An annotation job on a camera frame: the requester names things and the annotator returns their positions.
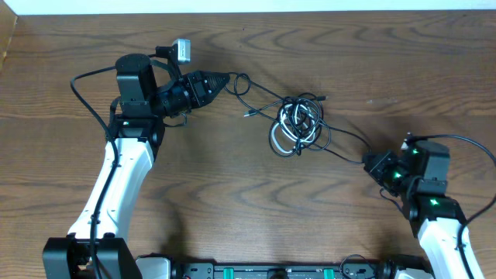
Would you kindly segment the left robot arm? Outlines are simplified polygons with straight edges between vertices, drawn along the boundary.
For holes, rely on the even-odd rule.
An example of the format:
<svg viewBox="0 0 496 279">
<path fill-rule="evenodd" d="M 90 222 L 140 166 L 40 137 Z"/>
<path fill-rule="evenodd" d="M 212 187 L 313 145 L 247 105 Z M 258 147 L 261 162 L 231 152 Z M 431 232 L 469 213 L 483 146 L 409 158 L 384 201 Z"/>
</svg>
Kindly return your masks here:
<svg viewBox="0 0 496 279">
<path fill-rule="evenodd" d="M 168 278 L 169 260 L 136 260 L 127 245 L 141 185 L 151 170 L 167 124 L 210 104 L 229 83 L 229 74 L 182 74 L 168 47 L 157 60 L 139 53 L 120 57 L 120 96 L 103 124 L 106 146 L 100 174 L 84 210 L 65 237 L 51 237 L 43 249 L 48 278 Z"/>
</svg>

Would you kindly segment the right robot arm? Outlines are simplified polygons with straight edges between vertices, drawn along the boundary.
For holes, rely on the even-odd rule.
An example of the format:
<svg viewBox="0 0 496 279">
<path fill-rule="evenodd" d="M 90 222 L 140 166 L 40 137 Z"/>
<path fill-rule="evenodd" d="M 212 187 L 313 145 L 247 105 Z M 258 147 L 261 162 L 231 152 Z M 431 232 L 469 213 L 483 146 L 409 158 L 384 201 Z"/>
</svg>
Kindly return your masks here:
<svg viewBox="0 0 496 279">
<path fill-rule="evenodd" d="M 460 204 L 446 196 L 450 149 L 432 136 L 407 136 L 401 154 L 388 150 L 363 155 L 364 170 L 390 195 L 424 250 L 434 278 L 482 278 L 470 243 L 468 225 L 487 205 L 467 218 Z"/>
</svg>

